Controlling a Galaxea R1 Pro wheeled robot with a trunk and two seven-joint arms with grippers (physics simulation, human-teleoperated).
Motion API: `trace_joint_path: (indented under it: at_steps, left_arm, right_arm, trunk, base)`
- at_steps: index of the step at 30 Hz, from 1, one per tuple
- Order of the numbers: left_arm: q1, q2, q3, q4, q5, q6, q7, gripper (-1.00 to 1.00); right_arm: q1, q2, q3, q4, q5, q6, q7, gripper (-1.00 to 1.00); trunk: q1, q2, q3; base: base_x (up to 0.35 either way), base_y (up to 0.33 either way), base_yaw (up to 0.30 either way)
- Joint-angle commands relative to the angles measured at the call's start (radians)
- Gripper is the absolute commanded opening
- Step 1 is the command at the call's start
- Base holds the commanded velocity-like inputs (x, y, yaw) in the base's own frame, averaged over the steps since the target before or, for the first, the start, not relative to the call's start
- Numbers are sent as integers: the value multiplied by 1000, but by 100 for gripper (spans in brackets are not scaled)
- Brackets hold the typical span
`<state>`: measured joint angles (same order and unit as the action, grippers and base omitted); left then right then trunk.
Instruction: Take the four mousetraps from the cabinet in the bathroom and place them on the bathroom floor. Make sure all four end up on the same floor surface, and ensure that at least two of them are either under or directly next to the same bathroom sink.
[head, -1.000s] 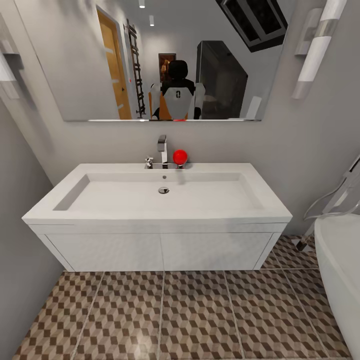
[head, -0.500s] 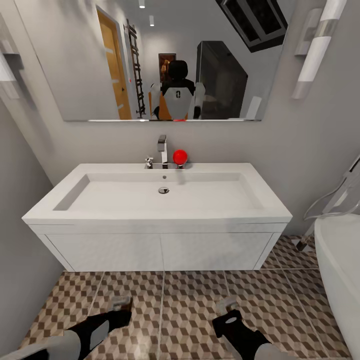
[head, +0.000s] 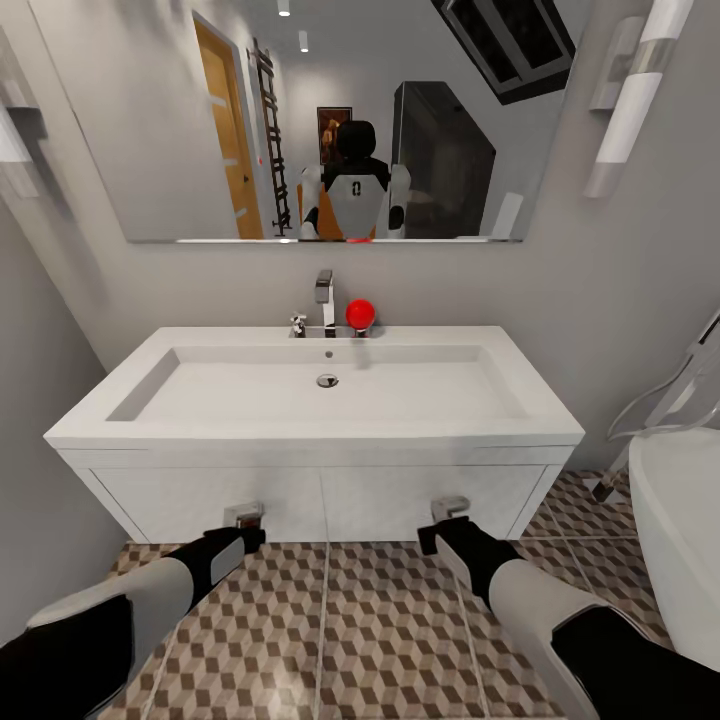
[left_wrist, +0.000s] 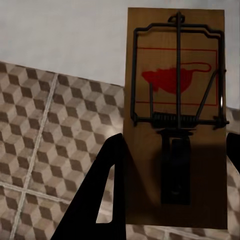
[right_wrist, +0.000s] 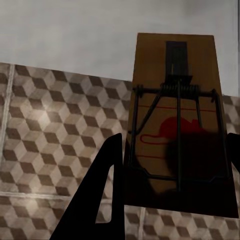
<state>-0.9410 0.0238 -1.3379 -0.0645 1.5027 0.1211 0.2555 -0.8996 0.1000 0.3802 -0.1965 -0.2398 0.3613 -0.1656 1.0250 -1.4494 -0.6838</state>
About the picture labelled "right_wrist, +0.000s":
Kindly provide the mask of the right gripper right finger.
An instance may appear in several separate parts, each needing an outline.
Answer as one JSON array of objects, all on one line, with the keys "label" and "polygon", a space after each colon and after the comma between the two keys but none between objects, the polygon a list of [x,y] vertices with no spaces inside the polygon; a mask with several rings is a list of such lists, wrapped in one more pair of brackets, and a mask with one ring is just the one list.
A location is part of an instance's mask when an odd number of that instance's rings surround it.
[{"label": "right gripper right finger", "polygon": [[240,135],[228,133],[226,140],[230,152],[230,159],[240,173]]}]

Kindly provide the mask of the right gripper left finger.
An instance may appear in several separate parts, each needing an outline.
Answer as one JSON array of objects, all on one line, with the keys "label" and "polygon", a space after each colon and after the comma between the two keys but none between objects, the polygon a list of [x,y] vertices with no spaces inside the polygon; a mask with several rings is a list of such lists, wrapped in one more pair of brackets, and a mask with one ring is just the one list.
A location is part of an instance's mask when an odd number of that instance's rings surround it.
[{"label": "right gripper left finger", "polygon": [[[114,165],[112,212],[95,223],[107,176]],[[50,240],[125,240],[122,133],[106,139]]]}]

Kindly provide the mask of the mousetrap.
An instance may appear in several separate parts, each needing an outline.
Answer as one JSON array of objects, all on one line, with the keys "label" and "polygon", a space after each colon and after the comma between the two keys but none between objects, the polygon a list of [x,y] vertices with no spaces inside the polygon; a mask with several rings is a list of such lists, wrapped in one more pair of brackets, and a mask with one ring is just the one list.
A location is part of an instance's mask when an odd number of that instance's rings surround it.
[{"label": "mousetrap", "polygon": [[124,205],[239,218],[213,35],[138,33]]}]

